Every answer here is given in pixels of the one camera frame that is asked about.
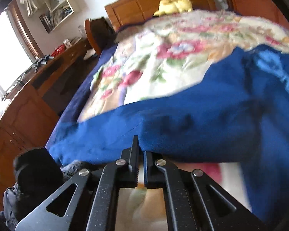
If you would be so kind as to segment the blue wool coat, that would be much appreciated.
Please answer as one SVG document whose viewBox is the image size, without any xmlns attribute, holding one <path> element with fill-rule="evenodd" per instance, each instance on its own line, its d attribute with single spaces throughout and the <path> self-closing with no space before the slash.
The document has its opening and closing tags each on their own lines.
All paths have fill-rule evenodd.
<svg viewBox="0 0 289 231">
<path fill-rule="evenodd" d="M 47 149 L 61 165 L 102 164 L 135 135 L 143 150 L 178 161 L 241 163 L 254 214 L 272 227 L 289 219 L 289 54 L 236 48 L 175 95 L 59 123 Z"/>
</svg>

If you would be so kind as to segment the black folded clothes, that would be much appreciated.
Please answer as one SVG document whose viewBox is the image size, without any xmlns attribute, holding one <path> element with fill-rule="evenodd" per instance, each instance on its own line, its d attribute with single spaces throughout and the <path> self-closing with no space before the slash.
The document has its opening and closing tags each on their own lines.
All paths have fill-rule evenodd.
<svg viewBox="0 0 289 231">
<path fill-rule="evenodd" d="M 24 194 L 49 196 L 62 185 L 60 167 L 46 148 L 35 148 L 17 156 L 13 169 L 18 188 Z"/>
</svg>

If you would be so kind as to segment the navy bed sheet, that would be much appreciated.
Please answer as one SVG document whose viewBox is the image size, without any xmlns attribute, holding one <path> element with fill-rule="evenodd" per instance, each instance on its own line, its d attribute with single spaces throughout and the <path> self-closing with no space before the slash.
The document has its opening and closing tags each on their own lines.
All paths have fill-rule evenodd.
<svg viewBox="0 0 289 231">
<path fill-rule="evenodd" d="M 100 56 L 95 54 L 94 57 L 90 57 L 85 61 L 87 71 L 84 71 L 84 74 L 86 76 L 82 84 L 78 86 L 77 91 L 67 105 L 66 109 L 62 112 L 53 132 L 48 139 L 48 142 L 45 145 L 47 150 L 50 150 L 50 148 L 56 142 L 58 142 L 59 135 L 66 126 L 77 123 L 78 117 L 80 116 L 80 113 L 91 94 L 90 86 L 93 76 L 98 72 L 99 68 L 111 58 L 111 56 L 115 53 L 117 46 L 117 43 L 109 44 L 104 50 L 102 50 Z"/>
</svg>

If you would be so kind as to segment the wooden desk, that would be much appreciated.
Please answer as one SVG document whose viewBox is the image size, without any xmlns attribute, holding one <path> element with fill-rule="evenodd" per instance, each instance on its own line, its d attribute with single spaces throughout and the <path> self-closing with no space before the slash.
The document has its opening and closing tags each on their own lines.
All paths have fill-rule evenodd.
<svg viewBox="0 0 289 231">
<path fill-rule="evenodd" d="M 14 184 L 13 160 L 45 146 L 61 113 L 86 75 L 90 44 L 81 40 L 41 67 L 15 95 L 0 118 L 0 211 L 3 193 Z"/>
</svg>

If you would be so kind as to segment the floral bed blanket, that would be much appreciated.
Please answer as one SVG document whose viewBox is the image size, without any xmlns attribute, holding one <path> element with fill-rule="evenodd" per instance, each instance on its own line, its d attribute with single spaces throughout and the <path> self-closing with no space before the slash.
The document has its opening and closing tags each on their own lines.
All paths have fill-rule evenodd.
<svg viewBox="0 0 289 231">
<path fill-rule="evenodd" d="M 289 53 L 289 30 L 226 10 L 194 10 L 130 26 L 101 56 L 78 121 L 180 92 L 200 83 L 208 68 L 235 48 L 250 50 L 261 44 Z"/>
</svg>

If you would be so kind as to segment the red basket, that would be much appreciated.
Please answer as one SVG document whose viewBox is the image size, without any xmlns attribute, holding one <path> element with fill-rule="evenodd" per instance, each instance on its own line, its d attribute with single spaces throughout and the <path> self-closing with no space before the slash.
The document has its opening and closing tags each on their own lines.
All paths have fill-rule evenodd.
<svg viewBox="0 0 289 231">
<path fill-rule="evenodd" d="M 55 51 L 53 51 L 53 53 L 51 54 L 52 57 L 57 57 L 60 54 L 62 54 L 64 51 L 66 50 L 66 46 L 64 44 L 60 45 L 58 48 L 55 49 Z"/>
</svg>

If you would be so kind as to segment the wooden chair with dark bag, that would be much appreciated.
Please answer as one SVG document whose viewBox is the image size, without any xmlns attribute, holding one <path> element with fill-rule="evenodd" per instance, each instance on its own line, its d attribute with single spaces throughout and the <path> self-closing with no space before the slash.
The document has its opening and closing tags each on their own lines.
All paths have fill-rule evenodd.
<svg viewBox="0 0 289 231">
<path fill-rule="evenodd" d="M 87 39 L 98 56 L 115 40 L 116 33 L 104 17 L 86 19 L 84 28 Z"/>
</svg>

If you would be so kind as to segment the yellow plush toy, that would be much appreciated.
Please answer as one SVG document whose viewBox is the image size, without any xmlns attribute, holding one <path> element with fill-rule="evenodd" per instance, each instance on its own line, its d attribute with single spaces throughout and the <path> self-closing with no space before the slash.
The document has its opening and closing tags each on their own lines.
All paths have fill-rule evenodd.
<svg viewBox="0 0 289 231">
<path fill-rule="evenodd" d="M 190 0 L 160 0 L 159 9 L 153 14 L 156 16 L 171 15 L 177 13 L 189 13 L 193 10 Z"/>
</svg>

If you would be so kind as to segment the wooden headboard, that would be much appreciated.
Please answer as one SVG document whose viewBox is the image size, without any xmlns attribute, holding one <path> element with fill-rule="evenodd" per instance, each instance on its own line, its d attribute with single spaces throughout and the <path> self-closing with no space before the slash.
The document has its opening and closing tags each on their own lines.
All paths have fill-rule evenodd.
<svg viewBox="0 0 289 231">
<path fill-rule="evenodd" d="M 216 10 L 214 0 L 190 0 L 193 8 Z M 108 18 L 114 30 L 127 24 L 141 23 L 153 17 L 159 8 L 160 0 L 118 0 L 105 6 Z"/>
</svg>

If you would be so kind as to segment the wooden louvered wardrobe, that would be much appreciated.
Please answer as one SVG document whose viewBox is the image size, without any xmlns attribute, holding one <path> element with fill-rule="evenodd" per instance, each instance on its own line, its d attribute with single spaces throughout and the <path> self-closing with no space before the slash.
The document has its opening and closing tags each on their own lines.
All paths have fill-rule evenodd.
<svg viewBox="0 0 289 231">
<path fill-rule="evenodd" d="M 227 0 L 227 3 L 241 15 L 263 17 L 289 30 L 289 22 L 272 0 Z"/>
</svg>

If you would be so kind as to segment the white wall shelf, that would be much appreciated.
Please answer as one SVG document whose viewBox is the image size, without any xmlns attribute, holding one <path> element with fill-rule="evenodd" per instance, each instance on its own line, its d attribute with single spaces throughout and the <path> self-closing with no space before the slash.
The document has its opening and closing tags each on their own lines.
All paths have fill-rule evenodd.
<svg viewBox="0 0 289 231">
<path fill-rule="evenodd" d="M 39 19 L 47 33 L 56 30 L 64 21 L 79 11 L 75 0 L 42 0 L 46 6 Z"/>
</svg>

